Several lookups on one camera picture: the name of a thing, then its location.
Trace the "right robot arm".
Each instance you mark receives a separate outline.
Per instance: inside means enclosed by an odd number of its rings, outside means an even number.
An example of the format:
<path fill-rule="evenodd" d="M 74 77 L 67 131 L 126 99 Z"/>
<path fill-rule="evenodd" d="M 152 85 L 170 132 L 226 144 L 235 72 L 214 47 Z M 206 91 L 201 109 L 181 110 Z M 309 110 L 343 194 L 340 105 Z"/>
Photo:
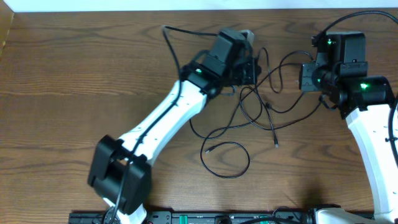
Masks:
<path fill-rule="evenodd" d="M 319 208 L 313 223 L 397 223 L 397 97 L 383 76 L 369 76 L 362 32 L 312 37 L 316 59 L 302 65 L 299 87 L 319 91 L 338 109 L 359 147 L 374 203 L 372 220 L 342 208 Z"/>

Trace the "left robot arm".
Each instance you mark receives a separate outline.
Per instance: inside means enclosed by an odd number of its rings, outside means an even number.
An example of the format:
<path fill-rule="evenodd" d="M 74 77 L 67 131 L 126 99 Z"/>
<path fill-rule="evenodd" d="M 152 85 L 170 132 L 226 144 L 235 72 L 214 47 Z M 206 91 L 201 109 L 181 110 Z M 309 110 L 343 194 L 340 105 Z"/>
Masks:
<path fill-rule="evenodd" d="M 110 206 L 102 223 L 142 223 L 152 185 L 152 166 L 178 130 L 224 87 L 254 85 L 261 71 L 250 30 L 221 29 L 209 50 L 177 67 L 178 80 L 141 123 L 117 139 L 96 145 L 88 185 Z"/>

